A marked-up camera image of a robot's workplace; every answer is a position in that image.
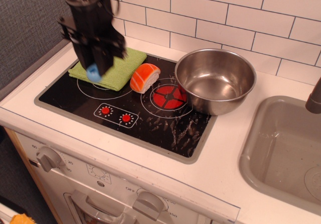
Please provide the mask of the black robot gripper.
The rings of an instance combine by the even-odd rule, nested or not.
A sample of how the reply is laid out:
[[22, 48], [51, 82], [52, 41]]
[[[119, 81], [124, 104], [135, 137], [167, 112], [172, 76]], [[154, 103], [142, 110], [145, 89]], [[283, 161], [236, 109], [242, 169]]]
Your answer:
[[112, 26], [110, 0], [66, 0], [72, 16], [61, 17], [63, 35], [73, 43], [84, 69], [94, 62], [100, 76], [113, 66], [113, 57], [125, 56], [124, 37]]

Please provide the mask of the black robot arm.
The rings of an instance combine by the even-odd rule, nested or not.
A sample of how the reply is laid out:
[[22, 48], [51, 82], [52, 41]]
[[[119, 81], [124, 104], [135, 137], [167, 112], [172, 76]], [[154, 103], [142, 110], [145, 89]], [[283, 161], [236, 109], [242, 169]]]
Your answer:
[[88, 79], [98, 82], [125, 56], [125, 39], [112, 25], [111, 0], [65, 0], [72, 15], [61, 17], [62, 35], [73, 44]]

